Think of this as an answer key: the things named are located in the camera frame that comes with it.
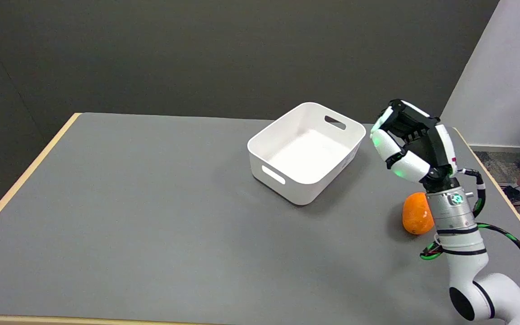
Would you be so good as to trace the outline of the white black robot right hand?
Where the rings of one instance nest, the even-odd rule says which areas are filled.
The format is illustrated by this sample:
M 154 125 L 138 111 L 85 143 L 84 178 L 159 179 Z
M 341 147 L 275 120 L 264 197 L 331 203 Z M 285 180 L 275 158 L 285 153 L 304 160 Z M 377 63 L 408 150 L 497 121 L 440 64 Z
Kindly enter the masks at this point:
M 445 125 L 407 101 L 390 101 L 370 130 L 370 140 L 386 168 L 408 181 L 436 188 L 456 174 Z

